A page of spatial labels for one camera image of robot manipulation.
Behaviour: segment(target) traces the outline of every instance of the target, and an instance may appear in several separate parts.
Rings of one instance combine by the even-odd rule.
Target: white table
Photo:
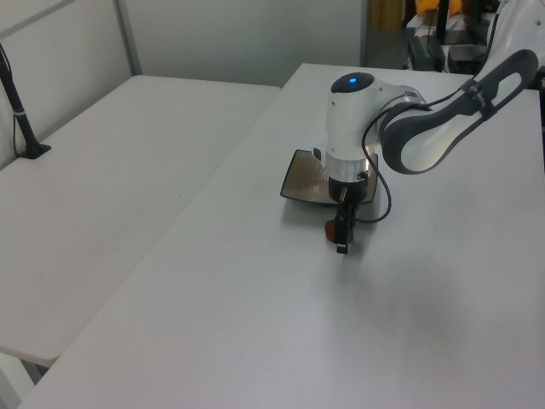
[[[23,409],[542,406],[537,93],[427,174],[382,166],[392,214],[340,256],[324,238],[334,210],[279,191],[354,70],[301,66]],[[429,100],[465,79],[366,71]]]
[[[0,351],[49,366],[279,89],[135,77],[0,172]]]

